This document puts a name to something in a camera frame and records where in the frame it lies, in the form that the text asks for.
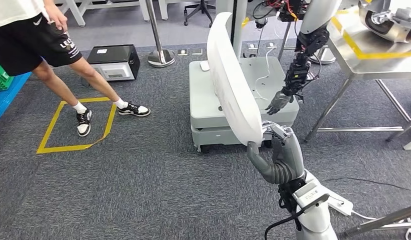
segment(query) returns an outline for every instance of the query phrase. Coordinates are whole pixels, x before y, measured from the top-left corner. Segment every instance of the white shirt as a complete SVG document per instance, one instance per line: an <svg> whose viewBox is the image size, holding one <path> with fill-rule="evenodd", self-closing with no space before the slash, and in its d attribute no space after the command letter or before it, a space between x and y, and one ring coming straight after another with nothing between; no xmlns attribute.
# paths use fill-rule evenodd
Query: white shirt
<svg viewBox="0 0 411 240"><path fill-rule="evenodd" d="M0 0L0 27L31 19L44 9L43 0Z"/></svg>

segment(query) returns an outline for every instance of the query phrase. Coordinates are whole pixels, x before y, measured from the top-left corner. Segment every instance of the chair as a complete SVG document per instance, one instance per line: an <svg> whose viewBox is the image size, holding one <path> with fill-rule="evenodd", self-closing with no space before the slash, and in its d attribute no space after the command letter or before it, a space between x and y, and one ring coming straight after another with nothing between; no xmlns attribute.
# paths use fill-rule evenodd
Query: chair
<svg viewBox="0 0 411 240"><path fill-rule="evenodd" d="M188 15L187 9L194 9L194 10ZM205 0L201 0L199 4L185 6L185 10L183 11L183 15L185 16L185 22L183 23L183 25L188 26L189 24L188 19L190 19L192 16L194 16L196 13L198 13L201 10L201 13L206 14L208 19L210 19L209 27L211 28L213 24L213 18L212 16L210 16L208 9L216 9L216 6L206 3Z"/></svg>

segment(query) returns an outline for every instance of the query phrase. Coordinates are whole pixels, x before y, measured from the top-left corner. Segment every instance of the carpet floor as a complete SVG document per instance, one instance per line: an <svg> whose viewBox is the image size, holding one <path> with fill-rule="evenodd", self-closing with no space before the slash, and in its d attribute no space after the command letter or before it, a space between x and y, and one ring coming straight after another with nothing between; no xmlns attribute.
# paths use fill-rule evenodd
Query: carpet floor
<svg viewBox="0 0 411 240"><path fill-rule="evenodd" d="M86 150L36 154L60 99L33 76L21 89L0 119L0 240L258 240L268 225L288 216L278 207L277 186L254 169L244 146L215 145L208 154L196 152L190 130L188 65L207 56L177 56L173 65L156 69L146 64L152 49L137 50L142 63L138 79L111 84L122 99L150 107L151 115L116 115L110 134ZM260 55L265 53L262 47ZM285 70L292 57L292 51L283 54ZM83 86L70 68L54 70L78 98L101 97ZM304 90L305 101L293 126L299 139L346 78L337 63L323 66L320 76ZM386 84L411 113L411 82ZM111 104L86 105L93 111L91 134L77 137L75 113L65 105L46 147L90 144L101 137ZM378 85L361 81L352 84L324 125L403 124ZM383 216L408 207L411 191L366 181L329 180L360 178L411 189L411 151L402 149L411 141L411 132L387 143L389 134L318 133L311 142L301 143L304 165L363 215ZM261 151L270 157L269 149ZM330 213L336 232L363 222L333 209ZM403 239L405 232L378 231L349 239ZM269 239L295 239L293 223L274 228Z"/></svg>

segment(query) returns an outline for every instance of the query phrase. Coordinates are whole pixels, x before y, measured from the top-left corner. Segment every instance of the nike logo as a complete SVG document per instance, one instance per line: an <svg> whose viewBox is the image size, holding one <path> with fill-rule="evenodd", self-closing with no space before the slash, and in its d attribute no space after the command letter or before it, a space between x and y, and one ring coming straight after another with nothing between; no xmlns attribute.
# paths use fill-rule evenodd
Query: nike logo
<svg viewBox="0 0 411 240"><path fill-rule="evenodd" d="M38 26L41 23L42 17L39 18L37 22L33 22L33 25Z"/></svg>

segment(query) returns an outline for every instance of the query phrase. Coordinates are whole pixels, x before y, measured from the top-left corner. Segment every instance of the black device box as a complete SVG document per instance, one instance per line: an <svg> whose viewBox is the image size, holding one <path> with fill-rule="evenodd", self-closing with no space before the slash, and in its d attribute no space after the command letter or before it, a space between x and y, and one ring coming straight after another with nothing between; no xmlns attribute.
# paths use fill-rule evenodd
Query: black device box
<svg viewBox="0 0 411 240"><path fill-rule="evenodd" d="M133 44L95 46L87 62L107 81L135 80L141 65Z"/></svg>

